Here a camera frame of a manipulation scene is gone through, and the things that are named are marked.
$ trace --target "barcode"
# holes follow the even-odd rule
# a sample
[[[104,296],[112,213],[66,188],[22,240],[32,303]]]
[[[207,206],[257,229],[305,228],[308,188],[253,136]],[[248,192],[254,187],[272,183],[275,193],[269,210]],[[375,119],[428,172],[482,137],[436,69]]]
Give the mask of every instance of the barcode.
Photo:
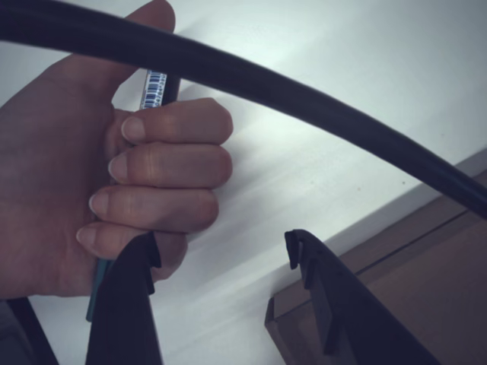
[[[166,75],[156,71],[147,71],[145,79],[144,96],[140,109],[156,108],[161,106],[164,87],[166,86]]]

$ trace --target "black rubber tube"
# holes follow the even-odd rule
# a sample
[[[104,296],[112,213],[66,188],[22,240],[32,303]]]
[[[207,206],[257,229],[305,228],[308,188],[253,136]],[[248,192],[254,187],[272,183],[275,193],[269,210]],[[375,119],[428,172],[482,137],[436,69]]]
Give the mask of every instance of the black rubber tube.
[[[0,39],[164,72],[252,100],[375,154],[487,218],[487,190],[410,138],[332,97],[226,52],[54,1],[0,0]]]

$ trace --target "brown wooden panel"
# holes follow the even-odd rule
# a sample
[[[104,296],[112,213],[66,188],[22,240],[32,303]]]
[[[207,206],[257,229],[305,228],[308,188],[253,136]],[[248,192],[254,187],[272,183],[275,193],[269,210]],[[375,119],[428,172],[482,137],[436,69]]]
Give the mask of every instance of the brown wooden panel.
[[[274,316],[280,317],[308,301],[310,292],[303,288],[301,281],[296,281],[274,295]]]
[[[476,180],[487,186],[487,171]],[[350,270],[358,272],[464,213],[463,206],[442,196],[341,255],[340,259]]]
[[[361,277],[443,365],[487,363],[487,222],[468,213]]]
[[[298,365],[294,358],[294,354],[283,340],[282,332],[277,325],[277,317],[274,315],[274,302],[274,298],[271,298],[267,304],[266,320],[264,322],[267,332],[270,334],[275,346],[278,348],[284,362],[286,362],[287,365]]]

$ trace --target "fingernail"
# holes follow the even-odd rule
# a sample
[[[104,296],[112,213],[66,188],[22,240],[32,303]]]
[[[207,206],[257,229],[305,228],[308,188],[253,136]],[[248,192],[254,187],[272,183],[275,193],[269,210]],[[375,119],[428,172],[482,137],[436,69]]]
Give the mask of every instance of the fingernail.
[[[76,233],[76,239],[83,246],[93,246],[97,237],[97,230],[90,227],[83,227]]]
[[[120,154],[113,158],[108,164],[108,172],[119,183],[127,181],[127,155]]]
[[[93,195],[88,202],[91,211],[97,216],[104,216],[108,210],[108,194],[106,192],[99,192]]]
[[[122,124],[122,134],[129,141],[144,141],[145,127],[142,119],[136,116],[130,116]]]

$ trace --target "wooden surface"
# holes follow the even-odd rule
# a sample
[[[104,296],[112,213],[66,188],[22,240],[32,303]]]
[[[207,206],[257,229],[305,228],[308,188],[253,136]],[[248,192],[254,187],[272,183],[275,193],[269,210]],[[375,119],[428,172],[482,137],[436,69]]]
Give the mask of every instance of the wooden surface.
[[[439,198],[341,258],[443,365],[483,365],[486,241],[487,222]],[[302,283],[277,293],[272,305],[275,324],[266,327],[285,362],[325,363]]]

